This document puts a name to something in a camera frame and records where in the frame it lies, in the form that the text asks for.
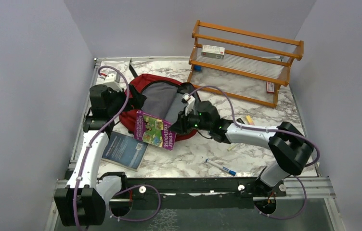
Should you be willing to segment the red student backpack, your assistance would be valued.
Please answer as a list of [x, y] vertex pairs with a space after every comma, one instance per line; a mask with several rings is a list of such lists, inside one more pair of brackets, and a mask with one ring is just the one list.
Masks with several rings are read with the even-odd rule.
[[146, 96], [142, 111], [171, 124], [177, 120], [178, 113], [186, 106], [182, 102], [183, 95], [195, 90], [190, 82], [182, 83], [152, 74], [141, 74], [129, 84], [134, 86], [138, 93]]

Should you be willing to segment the purple treehouse storybook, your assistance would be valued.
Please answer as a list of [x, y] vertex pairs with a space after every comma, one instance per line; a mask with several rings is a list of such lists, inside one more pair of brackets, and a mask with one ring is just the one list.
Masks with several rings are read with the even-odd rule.
[[176, 133], [170, 130], [171, 123], [142, 110], [136, 113], [134, 138], [166, 150], [173, 150]]

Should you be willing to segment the dark blue book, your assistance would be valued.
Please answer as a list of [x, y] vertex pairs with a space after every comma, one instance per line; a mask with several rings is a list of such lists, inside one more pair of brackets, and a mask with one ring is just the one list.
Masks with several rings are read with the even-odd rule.
[[138, 171], [148, 146], [145, 142], [113, 131], [103, 152], [102, 160]]

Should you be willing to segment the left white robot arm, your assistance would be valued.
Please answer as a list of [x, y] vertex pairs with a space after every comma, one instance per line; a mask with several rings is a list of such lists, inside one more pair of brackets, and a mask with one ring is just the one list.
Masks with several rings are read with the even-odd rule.
[[89, 227], [104, 221], [110, 198], [123, 197], [128, 184], [123, 173], [97, 174], [101, 158], [122, 113], [139, 109], [146, 97], [133, 85], [126, 90], [98, 84], [90, 88], [90, 109], [83, 123], [83, 142], [78, 162], [64, 188], [56, 189], [54, 201], [64, 226]]

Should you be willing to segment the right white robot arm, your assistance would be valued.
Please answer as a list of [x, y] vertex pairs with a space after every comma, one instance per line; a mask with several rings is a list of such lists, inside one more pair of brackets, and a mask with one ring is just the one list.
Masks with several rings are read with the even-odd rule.
[[180, 135], [204, 130], [219, 143], [243, 143], [269, 149], [275, 161], [261, 171], [254, 184], [255, 191], [262, 196], [272, 192], [283, 179], [300, 175], [315, 150], [311, 141], [289, 122], [276, 127], [245, 125], [222, 118], [209, 101], [199, 102], [196, 109], [186, 106], [169, 129]]

